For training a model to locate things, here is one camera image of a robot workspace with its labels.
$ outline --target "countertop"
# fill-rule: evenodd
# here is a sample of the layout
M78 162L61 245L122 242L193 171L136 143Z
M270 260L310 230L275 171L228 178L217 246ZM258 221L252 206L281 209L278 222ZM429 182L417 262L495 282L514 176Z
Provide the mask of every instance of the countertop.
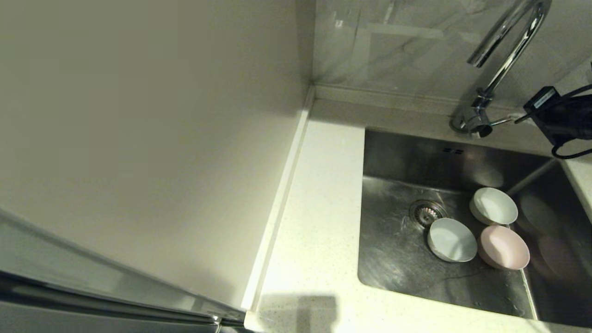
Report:
M467 139L449 133L446 117L441 115L401 111L392 117L392 110L364 106L364 112L359 112L360 107L315 102L257 310L247 313L247 328L268 333L592 332L362 284L357 264L365 127L446 140ZM536 137L535 130L520 135L538 141L541 138ZM504 137L480 140L478 144L534 153L548 151L545 145L528 146L525 142L512 146L510 132ZM592 203L592 164L579 161L565 166L582 200ZM586 206L592 216L590 205Z

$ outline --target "faucet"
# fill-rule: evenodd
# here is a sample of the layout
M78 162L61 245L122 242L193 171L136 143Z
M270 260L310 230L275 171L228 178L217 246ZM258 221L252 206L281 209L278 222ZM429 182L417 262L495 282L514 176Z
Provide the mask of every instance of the faucet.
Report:
M502 66L493 76L486 88L477 88L477 98L470 108L458 113L450 122L451 128L458 133L477 134L486 137L492 132L492 127L511 121L506 117L497 121L489 121L485 110L495 97L494 91L500 85L501 80L508 74L510 68L516 63L518 57L524 52L536 32L539 31L543 20L551 7L552 0L518 0L496 22L481 44L477 47L467 62L476 68L483 66L500 44L507 33L527 13L532 12L530 21L526 25L522 35L516 40L516 45L503 62Z

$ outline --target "drain strainer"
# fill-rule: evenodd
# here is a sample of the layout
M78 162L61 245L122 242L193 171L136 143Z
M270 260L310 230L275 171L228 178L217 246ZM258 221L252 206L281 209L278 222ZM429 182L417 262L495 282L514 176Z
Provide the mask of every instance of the drain strainer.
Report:
M439 203L418 200L409 207L409 217L422 226L429 227L435 220L448 217L448 214Z

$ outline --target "white bowl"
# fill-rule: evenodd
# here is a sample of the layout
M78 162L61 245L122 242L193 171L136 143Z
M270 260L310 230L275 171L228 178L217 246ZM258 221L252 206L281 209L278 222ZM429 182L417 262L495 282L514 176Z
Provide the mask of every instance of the white bowl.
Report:
M448 262L467 262L477 254L477 241L472 232L457 220L435 220L427 236L434 254Z
M492 188L480 188L469 204L471 213L486 225L509 225L518 218L518 207L510 196Z
M479 256L492 267L521 270L530 261L524 240L505 226L489 226L479 236Z

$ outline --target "marble wall tile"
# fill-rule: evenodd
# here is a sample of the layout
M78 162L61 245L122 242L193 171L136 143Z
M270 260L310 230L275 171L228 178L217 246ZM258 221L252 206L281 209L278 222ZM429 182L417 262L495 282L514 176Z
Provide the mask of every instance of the marble wall tile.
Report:
M513 3L317 0L314 79L418 98L472 100L476 87L487 85L497 71L526 20L481 69L466 60ZM496 91L494 103L520 107L545 85L589 82L590 76L578 70L590 69L589 34L592 0L555 0L537 36Z

